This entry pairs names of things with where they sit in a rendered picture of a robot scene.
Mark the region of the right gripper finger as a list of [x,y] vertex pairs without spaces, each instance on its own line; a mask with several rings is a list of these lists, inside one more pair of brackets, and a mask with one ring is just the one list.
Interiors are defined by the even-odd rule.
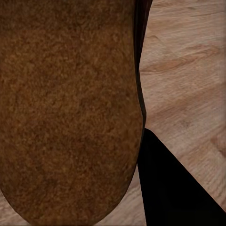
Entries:
[[147,226],[226,226],[226,212],[147,128],[137,165]]

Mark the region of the sandal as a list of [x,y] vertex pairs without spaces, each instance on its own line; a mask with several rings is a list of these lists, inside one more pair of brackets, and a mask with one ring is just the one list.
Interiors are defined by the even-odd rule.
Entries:
[[94,226],[134,176],[153,0],[0,0],[0,190],[32,226]]

